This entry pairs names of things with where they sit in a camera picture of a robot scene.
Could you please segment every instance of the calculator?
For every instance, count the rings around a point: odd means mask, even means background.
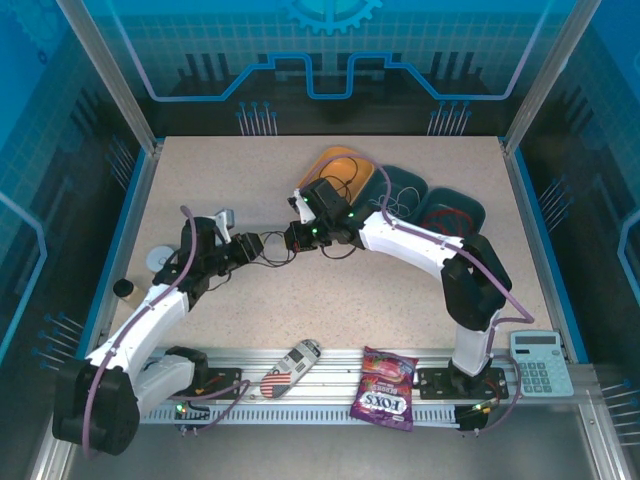
[[[525,397],[573,395],[558,333],[545,330],[512,332],[511,356],[520,366]]]

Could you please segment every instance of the metal frame post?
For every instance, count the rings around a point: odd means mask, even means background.
[[[152,155],[156,138],[127,81],[82,0],[56,0],[144,151]]]
[[[601,0],[577,0],[538,76],[525,97],[505,136],[505,148],[513,154],[531,126],[551,88],[564,70],[569,57],[589,26]]]

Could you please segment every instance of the white bottle cap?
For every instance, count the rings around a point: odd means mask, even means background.
[[[147,268],[153,273],[162,270],[164,263],[173,254],[173,248],[166,245],[160,245],[153,248],[147,255]]]

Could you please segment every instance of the gear logo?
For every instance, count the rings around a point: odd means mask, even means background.
[[[297,20],[301,28],[311,27],[316,35],[360,28],[360,21],[370,20],[376,7],[382,7],[381,0],[285,0],[284,5],[290,20]]]

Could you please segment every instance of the orange bowl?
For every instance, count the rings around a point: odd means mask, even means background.
[[[328,158],[337,155],[342,156],[324,167],[318,168]],[[352,158],[350,155],[359,154],[355,150],[345,147],[328,148],[302,178],[298,188],[302,188],[318,178],[326,178],[344,199],[353,204],[376,169],[370,162],[361,158]]]

